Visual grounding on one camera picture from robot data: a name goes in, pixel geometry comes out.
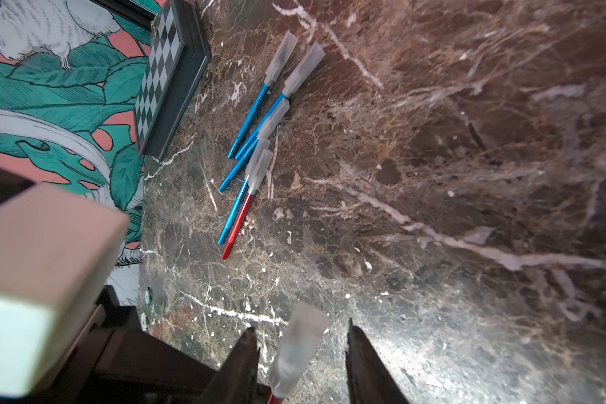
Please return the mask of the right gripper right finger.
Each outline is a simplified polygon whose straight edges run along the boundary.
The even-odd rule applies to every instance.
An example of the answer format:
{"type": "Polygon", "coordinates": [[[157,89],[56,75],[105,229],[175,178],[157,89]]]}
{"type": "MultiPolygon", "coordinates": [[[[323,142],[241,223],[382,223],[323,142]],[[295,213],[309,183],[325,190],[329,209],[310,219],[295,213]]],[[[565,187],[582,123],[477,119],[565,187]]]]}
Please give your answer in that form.
{"type": "Polygon", "coordinates": [[[351,403],[409,404],[365,332],[350,319],[345,356],[351,403]]]}

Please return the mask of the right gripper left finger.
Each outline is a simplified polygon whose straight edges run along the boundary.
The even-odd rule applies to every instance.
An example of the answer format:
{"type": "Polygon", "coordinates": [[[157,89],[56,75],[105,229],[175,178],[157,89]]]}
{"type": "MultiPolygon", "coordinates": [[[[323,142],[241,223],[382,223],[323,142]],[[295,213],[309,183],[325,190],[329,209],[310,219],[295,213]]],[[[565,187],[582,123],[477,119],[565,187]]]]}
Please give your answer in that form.
{"type": "Polygon", "coordinates": [[[247,328],[197,403],[253,403],[257,397],[259,348],[255,328],[247,328]]]}

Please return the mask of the red knife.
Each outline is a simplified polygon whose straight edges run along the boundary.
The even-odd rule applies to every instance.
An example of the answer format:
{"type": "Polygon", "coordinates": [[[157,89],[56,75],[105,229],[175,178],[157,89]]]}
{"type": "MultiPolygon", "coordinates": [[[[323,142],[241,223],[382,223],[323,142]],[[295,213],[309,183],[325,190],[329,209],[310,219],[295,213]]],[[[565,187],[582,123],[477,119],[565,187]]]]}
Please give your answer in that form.
{"type": "Polygon", "coordinates": [[[268,167],[270,165],[270,162],[271,162],[273,156],[274,156],[274,153],[272,151],[270,151],[269,148],[265,149],[262,152],[257,163],[254,165],[254,168],[252,169],[252,173],[249,174],[248,191],[242,202],[242,206],[238,213],[237,220],[235,221],[235,223],[232,227],[232,230],[230,232],[230,235],[227,239],[225,249],[222,253],[223,260],[226,260],[232,252],[234,243],[246,220],[246,216],[254,201],[254,197],[258,193],[258,190],[259,190],[262,182],[264,181],[265,175],[267,173],[268,167]]]}
{"type": "Polygon", "coordinates": [[[282,403],[291,394],[316,355],[329,319],[319,309],[300,301],[269,367],[268,403],[282,403]]]}

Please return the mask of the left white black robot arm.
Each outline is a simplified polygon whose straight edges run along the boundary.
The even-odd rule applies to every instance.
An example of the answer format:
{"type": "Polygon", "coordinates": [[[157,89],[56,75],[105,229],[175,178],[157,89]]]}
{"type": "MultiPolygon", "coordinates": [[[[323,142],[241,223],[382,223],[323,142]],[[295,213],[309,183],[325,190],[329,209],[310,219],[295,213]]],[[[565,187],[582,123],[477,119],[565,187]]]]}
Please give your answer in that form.
{"type": "Polygon", "coordinates": [[[0,168],[0,403],[192,403],[215,371],[105,284],[124,217],[0,168]]]}

